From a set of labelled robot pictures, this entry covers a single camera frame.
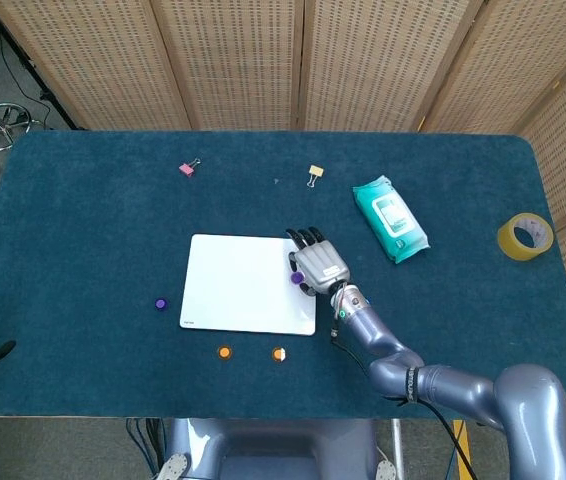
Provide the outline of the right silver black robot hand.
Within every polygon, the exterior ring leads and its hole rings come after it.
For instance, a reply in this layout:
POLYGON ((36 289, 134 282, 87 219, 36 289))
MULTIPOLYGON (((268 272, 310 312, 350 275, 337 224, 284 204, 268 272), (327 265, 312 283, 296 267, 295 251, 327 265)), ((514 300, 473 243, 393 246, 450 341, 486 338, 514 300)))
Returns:
POLYGON ((288 228, 286 233, 296 246, 288 253, 291 280, 305 295, 333 295, 350 282, 349 267, 318 228, 288 228))

